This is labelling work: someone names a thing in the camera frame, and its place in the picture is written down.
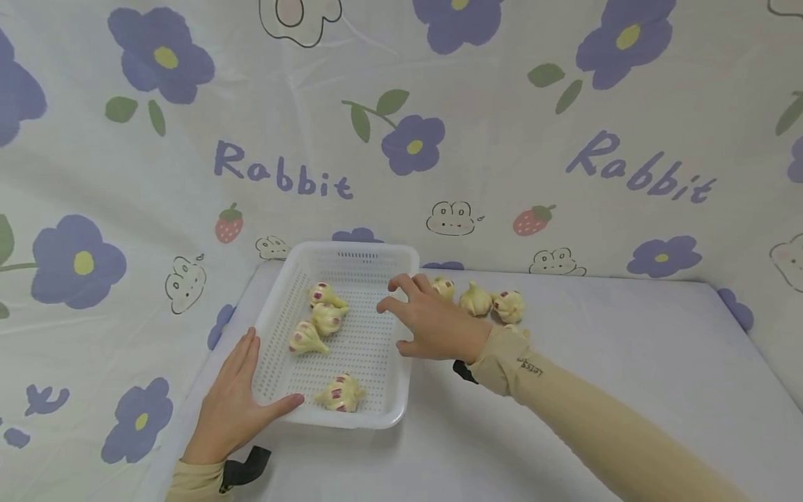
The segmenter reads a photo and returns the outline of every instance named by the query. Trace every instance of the floral fabric backdrop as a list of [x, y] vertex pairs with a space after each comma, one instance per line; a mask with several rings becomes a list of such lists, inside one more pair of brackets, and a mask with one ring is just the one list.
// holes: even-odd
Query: floral fabric backdrop
[[255, 267], [309, 239], [706, 281], [803, 405], [797, 2], [0, 14], [9, 500], [133, 494]]

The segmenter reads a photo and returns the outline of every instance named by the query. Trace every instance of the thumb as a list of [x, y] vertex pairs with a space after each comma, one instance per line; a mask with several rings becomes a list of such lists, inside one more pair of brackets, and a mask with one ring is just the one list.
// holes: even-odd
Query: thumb
[[279, 401], [263, 406], [261, 412], [265, 424], [267, 425], [277, 418], [283, 417], [302, 404], [304, 404], [304, 396], [302, 394], [290, 394], [289, 396], [284, 396]]
[[421, 357], [421, 347], [415, 341], [397, 341], [396, 348], [404, 357]]

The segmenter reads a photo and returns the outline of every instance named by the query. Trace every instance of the flower stem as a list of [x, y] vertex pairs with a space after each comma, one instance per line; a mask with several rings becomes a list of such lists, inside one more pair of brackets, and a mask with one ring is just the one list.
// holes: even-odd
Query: flower stem
[[37, 268], [39, 265], [36, 263], [17, 263], [16, 265], [6, 265], [0, 267], [0, 272], [8, 272], [10, 270], [20, 270], [22, 268]]
[[365, 110], [366, 112], [370, 113], [371, 115], [378, 116], [379, 118], [381, 118], [382, 120], [384, 120], [385, 122], [390, 124], [390, 127], [394, 128], [394, 129], [396, 128], [396, 125], [388, 117], [379, 114], [376, 110], [372, 110], [371, 108], [368, 108], [367, 106], [363, 106], [363, 105], [361, 105], [359, 103], [355, 103], [354, 101], [341, 101], [341, 103], [342, 104], [347, 104], [348, 106], [356, 106], [357, 108], [362, 108], [363, 110]]

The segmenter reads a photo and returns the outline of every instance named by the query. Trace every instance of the hand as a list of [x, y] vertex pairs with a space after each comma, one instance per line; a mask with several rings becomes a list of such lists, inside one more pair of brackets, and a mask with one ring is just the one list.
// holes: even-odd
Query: hand
[[201, 404], [201, 414], [181, 461], [197, 465], [220, 463], [251, 441], [262, 429], [304, 402], [292, 394], [268, 406], [260, 406], [251, 393], [251, 380], [259, 357], [256, 330], [238, 342], [223, 362], [209, 393]]
[[407, 274], [393, 277], [388, 290], [399, 288], [407, 295], [407, 303], [388, 296], [377, 305], [377, 312], [390, 311], [413, 332], [413, 341], [396, 343], [399, 353], [474, 364], [491, 333], [491, 325], [440, 296], [424, 274], [412, 279]]

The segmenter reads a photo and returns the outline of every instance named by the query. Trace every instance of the white plastic basket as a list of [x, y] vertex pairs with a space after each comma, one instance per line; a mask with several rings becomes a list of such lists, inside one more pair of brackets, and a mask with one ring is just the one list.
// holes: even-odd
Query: white plastic basket
[[[252, 382], [256, 401], [266, 405], [287, 394], [303, 394], [305, 403], [286, 422], [385, 429], [401, 420], [410, 360], [398, 354], [395, 344], [409, 338], [409, 331], [389, 312], [377, 313], [377, 303], [389, 295], [393, 276], [417, 273], [418, 265], [418, 253], [407, 246], [307, 242], [294, 247], [255, 324], [262, 339]], [[307, 294], [320, 281], [331, 284], [350, 311], [340, 331], [324, 339], [328, 355], [296, 355], [287, 339], [299, 322], [310, 320]], [[401, 290], [397, 296], [405, 298]], [[351, 374], [367, 393], [356, 413], [329, 411], [314, 400], [340, 373]]]

